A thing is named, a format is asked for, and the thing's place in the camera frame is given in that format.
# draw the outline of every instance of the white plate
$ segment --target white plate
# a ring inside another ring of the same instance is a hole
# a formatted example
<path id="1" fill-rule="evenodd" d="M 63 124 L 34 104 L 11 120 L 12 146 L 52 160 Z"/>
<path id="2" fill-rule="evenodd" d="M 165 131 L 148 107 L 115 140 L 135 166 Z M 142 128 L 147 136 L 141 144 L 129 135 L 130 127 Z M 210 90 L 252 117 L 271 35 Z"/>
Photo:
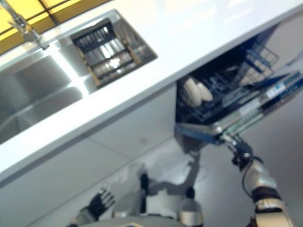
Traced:
<path id="1" fill-rule="evenodd" d="M 181 82 L 180 95 L 183 101 L 191 107 L 198 107 L 202 104 L 199 88 L 191 77 Z"/>
<path id="2" fill-rule="evenodd" d="M 199 93 L 200 93 L 202 100 L 207 101 L 207 102 L 213 101 L 213 99 L 214 99 L 213 94 L 210 92 L 210 90 L 204 84 L 202 84 L 201 82 L 198 82 L 196 86 L 199 89 Z"/>

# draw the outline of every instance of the dishwasher label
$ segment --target dishwasher label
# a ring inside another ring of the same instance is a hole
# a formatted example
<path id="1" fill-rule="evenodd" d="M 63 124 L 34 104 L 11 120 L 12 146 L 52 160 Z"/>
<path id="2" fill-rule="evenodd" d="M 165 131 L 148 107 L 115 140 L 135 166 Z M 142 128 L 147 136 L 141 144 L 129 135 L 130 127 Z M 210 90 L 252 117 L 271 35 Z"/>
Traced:
<path id="1" fill-rule="evenodd" d="M 252 100 L 243 107 L 239 109 L 239 112 L 242 116 L 246 115 L 249 113 L 251 110 L 254 110 L 260 106 L 260 102 L 258 99 Z"/>
<path id="2" fill-rule="evenodd" d="M 273 98 L 285 90 L 284 83 L 279 83 L 266 92 L 268 98 Z"/>

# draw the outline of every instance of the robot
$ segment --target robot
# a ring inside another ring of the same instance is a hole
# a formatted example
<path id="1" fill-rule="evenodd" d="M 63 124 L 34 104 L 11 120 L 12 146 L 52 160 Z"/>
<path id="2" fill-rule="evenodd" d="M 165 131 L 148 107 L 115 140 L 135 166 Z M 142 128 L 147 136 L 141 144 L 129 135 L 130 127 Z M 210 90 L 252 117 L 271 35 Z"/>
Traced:
<path id="1" fill-rule="evenodd" d="M 255 215 L 246 227 L 296 227 L 290 219 L 286 205 L 277 192 L 277 183 L 262 160 L 253 155 L 252 148 L 239 136 L 222 138 L 233 152 L 232 163 L 242 172 L 242 187 L 255 205 Z M 195 201 L 195 190 L 190 185 L 176 210 L 176 216 L 149 214 L 146 203 L 149 178 L 141 175 L 141 189 L 124 195 L 115 205 L 114 197 L 101 189 L 88 206 L 69 223 L 68 227 L 202 227 L 201 205 Z M 98 221 L 113 206 L 112 218 Z"/>

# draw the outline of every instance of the stainless steel sink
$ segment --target stainless steel sink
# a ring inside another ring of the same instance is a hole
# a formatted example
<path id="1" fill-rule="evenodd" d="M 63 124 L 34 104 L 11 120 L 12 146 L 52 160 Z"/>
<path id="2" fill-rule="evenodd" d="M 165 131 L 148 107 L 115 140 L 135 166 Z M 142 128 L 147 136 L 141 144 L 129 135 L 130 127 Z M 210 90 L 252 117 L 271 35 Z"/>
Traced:
<path id="1" fill-rule="evenodd" d="M 95 90 L 72 43 L 36 51 L 0 72 L 0 143 Z"/>
<path id="2" fill-rule="evenodd" d="M 134 61 L 132 67 L 115 68 L 101 78 L 92 72 L 73 37 L 105 20 L 110 21 L 115 36 Z M 0 67 L 0 144 L 155 58 L 152 49 L 116 10 L 53 37 L 47 50 L 32 50 L 26 58 Z"/>

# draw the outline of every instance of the sink basin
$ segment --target sink basin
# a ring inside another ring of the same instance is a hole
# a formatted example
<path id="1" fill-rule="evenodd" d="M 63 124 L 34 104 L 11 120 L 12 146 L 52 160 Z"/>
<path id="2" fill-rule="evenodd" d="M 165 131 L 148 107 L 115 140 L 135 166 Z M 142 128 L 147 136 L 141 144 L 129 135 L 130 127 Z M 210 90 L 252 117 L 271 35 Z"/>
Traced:
<path id="1" fill-rule="evenodd" d="M 0 72 L 0 144 L 95 90 L 72 43 L 32 53 Z"/>

